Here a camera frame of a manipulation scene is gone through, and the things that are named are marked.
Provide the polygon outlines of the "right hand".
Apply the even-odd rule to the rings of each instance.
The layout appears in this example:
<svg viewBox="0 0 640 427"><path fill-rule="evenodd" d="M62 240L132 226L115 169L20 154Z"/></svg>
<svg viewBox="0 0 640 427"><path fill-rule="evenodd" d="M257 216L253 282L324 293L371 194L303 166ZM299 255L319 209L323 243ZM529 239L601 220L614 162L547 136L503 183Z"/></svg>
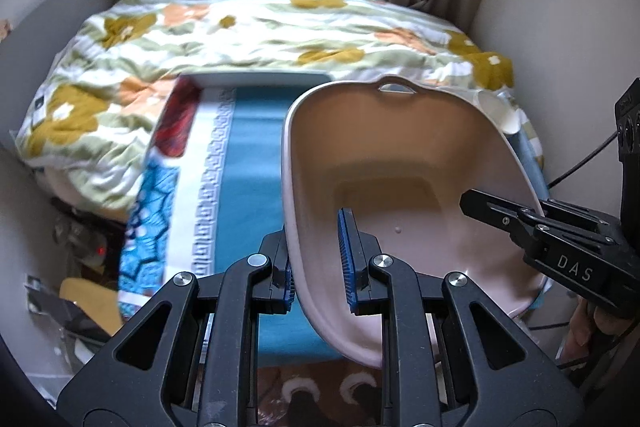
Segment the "right hand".
<svg viewBox="0 0 640 427"><path fill-rule="evenodd" d="M638 319L620 319L579 297L568 323L562 369L597 365L639 327Z"/></svg>

